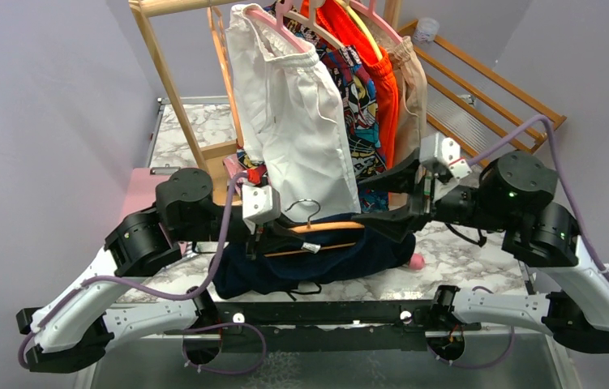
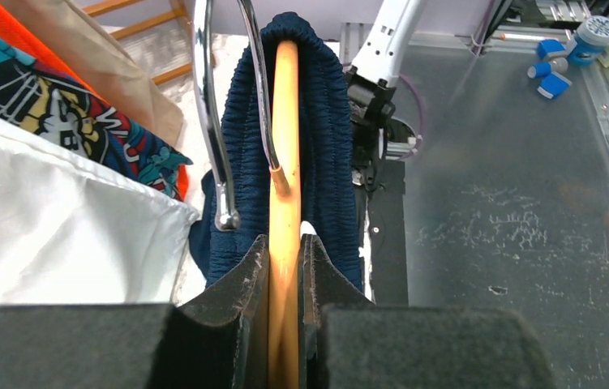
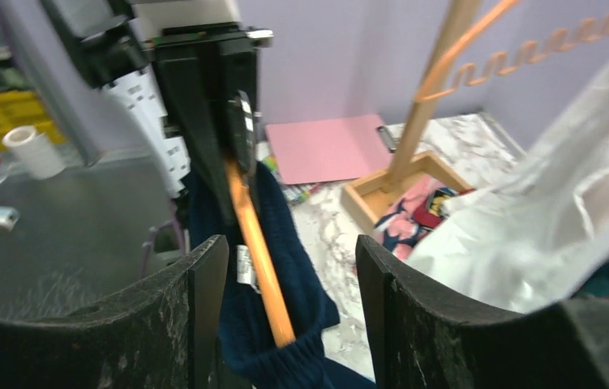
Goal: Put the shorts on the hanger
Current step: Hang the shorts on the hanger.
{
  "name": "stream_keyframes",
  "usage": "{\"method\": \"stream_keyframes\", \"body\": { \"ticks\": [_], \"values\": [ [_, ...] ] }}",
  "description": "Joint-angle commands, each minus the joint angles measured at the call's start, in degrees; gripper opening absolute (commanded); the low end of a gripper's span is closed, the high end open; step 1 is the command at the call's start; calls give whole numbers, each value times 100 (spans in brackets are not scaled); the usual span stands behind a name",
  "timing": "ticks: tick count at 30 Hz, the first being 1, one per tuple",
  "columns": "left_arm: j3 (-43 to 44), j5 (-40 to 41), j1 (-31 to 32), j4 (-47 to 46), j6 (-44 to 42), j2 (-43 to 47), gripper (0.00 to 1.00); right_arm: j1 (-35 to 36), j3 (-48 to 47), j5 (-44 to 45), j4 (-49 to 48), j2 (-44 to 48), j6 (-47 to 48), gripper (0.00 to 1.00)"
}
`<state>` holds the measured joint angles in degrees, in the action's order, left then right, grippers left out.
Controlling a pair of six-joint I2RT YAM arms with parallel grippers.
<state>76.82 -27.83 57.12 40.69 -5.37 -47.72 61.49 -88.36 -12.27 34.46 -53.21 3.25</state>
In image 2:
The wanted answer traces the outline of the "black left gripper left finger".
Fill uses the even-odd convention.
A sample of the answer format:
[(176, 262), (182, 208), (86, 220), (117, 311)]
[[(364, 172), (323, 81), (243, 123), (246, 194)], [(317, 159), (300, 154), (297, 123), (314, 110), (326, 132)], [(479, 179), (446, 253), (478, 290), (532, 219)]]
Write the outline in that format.
[(188, 303), (0, 306), (0, 388), (265, 388), (268, 240)]

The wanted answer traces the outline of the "orange wooden hanger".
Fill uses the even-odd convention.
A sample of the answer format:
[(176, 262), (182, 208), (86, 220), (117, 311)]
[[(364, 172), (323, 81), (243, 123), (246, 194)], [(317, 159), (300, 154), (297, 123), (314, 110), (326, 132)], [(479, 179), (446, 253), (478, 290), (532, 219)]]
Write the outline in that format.
[[(302, 388), (306, 363), (300, 355), (298, 251), (301, 231), (298, 46), (277, 46), (274, 78), (266, 71), (263, 42), (249, 1), (239, 2), (256, 77), (259, 130), (270, 174), (268, 226), (268, 387)], [(240, 225), (234, 176), (217, 113), (213, 79), (212, 2), (197, 1), (191, 13), (195, 102), (217, 193), (215, 226)]]

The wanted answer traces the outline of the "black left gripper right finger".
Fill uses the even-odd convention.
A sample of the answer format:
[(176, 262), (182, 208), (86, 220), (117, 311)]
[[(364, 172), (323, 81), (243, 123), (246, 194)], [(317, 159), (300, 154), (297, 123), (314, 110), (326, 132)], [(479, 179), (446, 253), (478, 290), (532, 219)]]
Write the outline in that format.
[(511, 311), (377, 306), (316, 235), (299, 249), (302, 388), (553, 388), (533, 329)]

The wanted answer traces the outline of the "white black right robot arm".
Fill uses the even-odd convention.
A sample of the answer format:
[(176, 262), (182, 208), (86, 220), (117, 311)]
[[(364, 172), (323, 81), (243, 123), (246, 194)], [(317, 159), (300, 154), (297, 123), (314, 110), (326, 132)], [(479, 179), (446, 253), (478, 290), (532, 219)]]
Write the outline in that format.
[(405, 50), (427, 2), (384, 1), (363, 46), (345, 71), (353, 134), (352, 169), (368, 193), (388, 150), (388, 123)]

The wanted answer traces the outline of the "navy blue shorts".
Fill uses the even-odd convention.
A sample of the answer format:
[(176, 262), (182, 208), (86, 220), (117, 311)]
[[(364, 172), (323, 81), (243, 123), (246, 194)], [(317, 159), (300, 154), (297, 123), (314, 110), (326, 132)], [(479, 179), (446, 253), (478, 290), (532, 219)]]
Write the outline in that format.
[[(336, 269), (361, 288), (351, 175), (353, 131), (341, 63), (314, 28), (294, 12), (276, 15), (260, 35), (268, 76), (275, 71), (278, 45), (282, 41), (297, 44), (302, 219), (314, 227)], [(237, 266), (254, 240), (268, 231), (270, 175), (260, 138), (249, 49), (235, 67), (221, 124), (241, 225), (229, 232), (216, 228), (214, 179), (205, 174), (201, 182), (204, 209), (201, 219), (192, 225), (189, 239), (191, 257), (207, 284), (214, 284)]]

